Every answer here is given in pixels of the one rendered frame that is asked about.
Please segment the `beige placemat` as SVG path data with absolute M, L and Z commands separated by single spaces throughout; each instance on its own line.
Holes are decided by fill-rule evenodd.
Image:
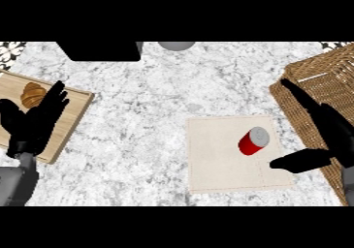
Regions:
M 253 127 L 265 129 L 269 141 L 246 156 L 238 142 Z M 293 185 L 291 173 L 269 168 L 269 162 L 283 156 L 269 115 L 189 118 L 186 145 L 192 194 L 284 189 Z

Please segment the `pale wooden cutting board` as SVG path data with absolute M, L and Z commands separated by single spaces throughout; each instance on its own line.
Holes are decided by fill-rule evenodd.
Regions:
M 50 82 L 0 69 L 0 99 L 9 99 L 22 112 L 27 112 L 27 108 L 22 105 L 21 94 L 29 82 L 37 83 L 46 90 L 52 87 Z M 66 92 L 68 104 L 56 121 L 46 148 L 37 155 L 37 160 L 49 165 L 56 162 L 77 123 L 93 100 L 92 92 L 69 87 L 65 87 L 64 91 Z M 9 137 L 10 135 L 0 125 L 0 148 L 7 148 Z

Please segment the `grey round object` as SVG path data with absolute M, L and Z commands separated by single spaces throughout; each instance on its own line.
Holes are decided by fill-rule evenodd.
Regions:
M 194 42 L 158 42 L 158 45 L 170 51 L 186 50 L 194 44 Z

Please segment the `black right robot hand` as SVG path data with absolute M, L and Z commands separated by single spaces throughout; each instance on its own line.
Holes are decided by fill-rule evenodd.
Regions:
M 317 103 L 305 91 L 286 79 L 281 85 L 305 108 L 327 149 L 305 148 L 269 162 L 271 169 L 302 173 L 327 166 L 334 158 L 348 169 L 354 167 L 354 126 L 325 103 Z

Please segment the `black appliance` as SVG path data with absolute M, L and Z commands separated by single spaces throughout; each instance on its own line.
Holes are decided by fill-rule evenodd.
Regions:
M 75 62 L 136 62 L 142 42 L 58 42 L 66 57 Z

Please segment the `red can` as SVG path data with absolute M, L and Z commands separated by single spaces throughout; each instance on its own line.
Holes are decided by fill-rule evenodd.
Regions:
M 254 154 L 269 142 L 269 135 L 262 127 L 253 127 L 238 141 L 238 149 L 243 155 Z

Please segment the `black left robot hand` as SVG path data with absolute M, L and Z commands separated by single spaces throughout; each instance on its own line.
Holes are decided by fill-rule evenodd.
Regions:
M 0 125 L 10 134 L 6 155 L 38 155 L 46 147 L 56 121 L 68 104 L 65 85 L 58 80 L 37 107 L 27 112 L 9 99 L 0 99 Z

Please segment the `brown wicker basket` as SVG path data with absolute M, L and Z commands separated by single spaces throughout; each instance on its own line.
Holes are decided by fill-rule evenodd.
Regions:
M 328 104 L 354 126 L 354 42 L 287 64 L 281 78 L 297 85 L 317 103 Z M 305 147 L 325 148 L 306 110 L 278 82 L 269 85 L 269 93 Z

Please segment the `brown croissant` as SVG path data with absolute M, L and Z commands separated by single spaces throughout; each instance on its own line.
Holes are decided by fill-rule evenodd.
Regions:
M 46 89 L 34 82 L 29 82 L 22 89 L 21 101 L 27 109 L 37 107 L 46 95 Z

